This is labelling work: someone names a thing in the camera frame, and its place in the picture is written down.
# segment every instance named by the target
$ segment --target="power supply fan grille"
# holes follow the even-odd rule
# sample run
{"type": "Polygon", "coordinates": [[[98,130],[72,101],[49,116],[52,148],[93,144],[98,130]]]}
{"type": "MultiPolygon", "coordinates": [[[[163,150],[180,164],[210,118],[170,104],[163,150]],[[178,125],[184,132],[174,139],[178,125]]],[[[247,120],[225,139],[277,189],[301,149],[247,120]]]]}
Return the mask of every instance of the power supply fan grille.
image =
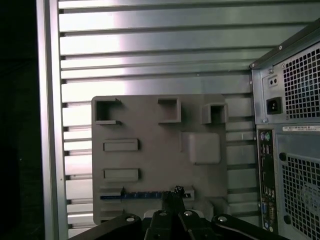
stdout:
{"type": "Polygon", "coordinates": [[[287,63],[283,79],[289,118],[320,117],[320,48],[287,63]]]}
{"type": "Polygon", "coordinates": [[[282,165],[285,211],[291,224],[311,240],[320,240],[320,165],[288,157],[282,165]]]}

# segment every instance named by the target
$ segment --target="black background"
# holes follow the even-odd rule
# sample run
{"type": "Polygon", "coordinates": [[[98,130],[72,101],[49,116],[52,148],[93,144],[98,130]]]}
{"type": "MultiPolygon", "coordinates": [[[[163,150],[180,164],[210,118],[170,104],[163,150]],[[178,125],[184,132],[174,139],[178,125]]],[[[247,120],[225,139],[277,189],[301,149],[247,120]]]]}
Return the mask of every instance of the black background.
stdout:
{"type": "Polygon", "coordinates": [[[35,0],[0,7],[0,239],[45,239],[35,0]]]}

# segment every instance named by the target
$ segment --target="horizontal metal slat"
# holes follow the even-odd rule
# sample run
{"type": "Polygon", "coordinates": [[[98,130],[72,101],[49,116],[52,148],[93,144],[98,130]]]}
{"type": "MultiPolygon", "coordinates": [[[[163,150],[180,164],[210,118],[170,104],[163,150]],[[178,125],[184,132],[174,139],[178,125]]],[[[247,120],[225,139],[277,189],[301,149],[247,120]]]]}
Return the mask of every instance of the horizontal metal slat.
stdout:
{"type": "Polygon", "coordinates": [[[227,199],[229,204],[243,202],[258,202],[260,194],[258,192],[232,193],[228,194],[227,199]]]}
{"type": "Polygon", "coordinates": [[[194,50],[273,46],[304,26],[272,26],[241,29],[190,30],[64,36],[60,54],[102,54],[161,50],[194,50]]]}
{"type": "Polygon", "coordinates": [[[94,210],[93,203],[85,204],[69,204],[66,206],[66,211],[68,214],[72,213],[83,213],[83,212],[92,212],[94,210]]]}
{"type": "Polygon", "coordinates": [[[61,32],[313,22],[320,4],[233,6],[144,11],[82,12],[59,15],[61,32]]]}
{"type": "Polygon", "coordinates": [[[239,202],[239,203],[231,203],[230,205],[231,214],[242,214],[242,213],[250,213],[257,212],[258,202],[239,202]]]}
{"type": "Polygon", "coordinates": [[[95,96],[170,94],[246,94],[248,75],[195,76],[141,80],[67,83],[61,86],[62,102],[89,102],[95,96]]]}
{"type": "Polygon", "coordinates": [[[230,165],[255,164],[257,162],[256,146],[227,146],[226,161],[230,165]]]}
{"type": "Polygon", "coordinates": [[[89,230],[91,227],[86,227],[86,228],[71,228],[68,230],[68,236],[69,238],[72,238],[78,234],[82,234],[83,232],[89,230]]]}
{"type": "Polygon", "coordinates": [[[94,213],[68,214],[68,224],[94,225],[94,213]]]}
{"type": "Polygon", "coordinates": [[[235,131],[226,133],[227,142],[251,141],[254,140],[254,137],[255,133],[253,131],[235,131]]]}
{"type": "MultiPolygon", "coordinates": [[[[250,117],[253,115],[253,110],[251,106],[251,98],[227,98],[225,100],[228,104],[228,114],[229,117],[250,117]]],[[[62,109],[63,115],[63,126],[89,126],[91,125],[91,105],[82,105],[75,107],[66,107],[62,109]]],[[[72,146],[76,143],[66,142],[65,150],[69,151],[72,146]]],[[[81,145],[81,149],[87,149],[89,145],[81,145]]]]}
{"type": "Polygon", "coordinates": [[[120,76],[163,75],[163,74],[191,74],[217,71],[248,70],[252,60],[242,62],[217,62],[217,63],[184,63],[179,65],[162,66],[132,66],[116,68],[93,68],[79,70],[64,70],[62,79],[102,78],[120,76]]]}
{"type": "Polygon", "coordinates": [[[64,143],[65,151],[79,151],[79,150],[91,150],[91,141],[67,141],[64,143]]]}
{"type": "MultiPolygon", "coordinates": [[[[255,169],[228,170],[228,189],[243,189],[257,187],[257,175],[255,169]]],[[[91,199],[92,179],[67,180],[66,198],[73,199],[91,199]]]]}
{"type": "MultiPolygon", "coordinates": [[[[300,0],[284,0],[287,2],[300,2],[300,0]]],[[[223,3],[259,3],[264,0],[75,0],[60,1],[59,9],[82,9],[82,8],[115,8],[115,7],[141,7],[141,6],[157,6],[157,5],[189,5],[189,4],[223,4],[223,3]]],[[[283,0],[269,0],[270,3],[283,2],[283,0]]]]}
{"type": "Polygon", "coordinates": [[[228,189],[256,188],[258,186],[256,171],[256,169],[228,170],[228,189]]]}
{"type": "Polygon", "coordinates": [[[225,124],[225,130],[227,132],[239,131],[239,130],[250,130],[255,127],[255,122],[253,121],[235,121],[228,122],[225,124]]]}
{"type": "Polygon", "coordinates": [[[79,57],[68,56],[61,60],[61,68],[81,69],[81,68],[101,68],[101,67],[129,67],[129,66],[149,66],[163,64],[181,64],[181,63],[208,63],[208,62],[227,62],[232,60],[250,60],[258,59],[269,52],[272,48],[257,49],[223,49],[211,50],[202,53],[171,53],[171,54],[153,54],[153,55],[127,55],[122,57],[79,57]]]}
{"type": "Polygon", "coordinates": [[[66,199],[92,199],[92,179],[65,181],[66,199]]]}
{"type": "MultiPolygon", "coordinates": [[[[225,130],[227,132],[239,132],[241,130],[251,130],[255,127],[253,121],[236,121],[236,122],[227,122],[225,124],[225,130]]],[[[65,131],[63,133],[64,140],[70,141],[81,141],[81,140],[90,140],[92,137],[91,128],[78,129],[72,131],[65,131]]]]}
{"type": "Polygon", "coordinates": [[[64,157],[65,175],[91,175],[92,155],[72,155],[64,157]]]}
{"type": "Polygon", "coordinates": [[[91,129],[89,130],[77,130],[77,131],[65,131],[63,133],[63,139],[66,141],[91,139],[91,129]]]}
{"type": "Polygon", "coordinates": [[[251,117],[254,115],[253,111],[253,99],[246,98],[227,98],[229,117],[251,117]]]}

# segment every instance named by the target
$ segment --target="rear i/o panel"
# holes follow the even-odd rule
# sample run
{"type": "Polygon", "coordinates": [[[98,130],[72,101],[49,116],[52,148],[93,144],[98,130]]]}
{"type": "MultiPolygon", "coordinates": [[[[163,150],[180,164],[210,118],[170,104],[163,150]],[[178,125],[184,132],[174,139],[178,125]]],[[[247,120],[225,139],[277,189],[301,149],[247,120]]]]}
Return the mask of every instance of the rear i/o panel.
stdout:
{"type": "Polygon", "coordinates": [[[278,234],[273,131],[258,130],[259,176],[263,228],[278,234]]]}

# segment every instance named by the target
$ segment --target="barcode label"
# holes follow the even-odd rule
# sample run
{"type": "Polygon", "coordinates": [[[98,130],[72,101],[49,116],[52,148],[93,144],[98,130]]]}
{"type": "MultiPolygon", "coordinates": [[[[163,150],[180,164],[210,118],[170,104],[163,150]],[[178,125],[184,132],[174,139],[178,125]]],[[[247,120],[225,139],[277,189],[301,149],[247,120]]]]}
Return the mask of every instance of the barcode label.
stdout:
{"type": "Polygon", "coordinates": [[[284,132],[320,132],[320,126],[284,126],[284,132]]]}

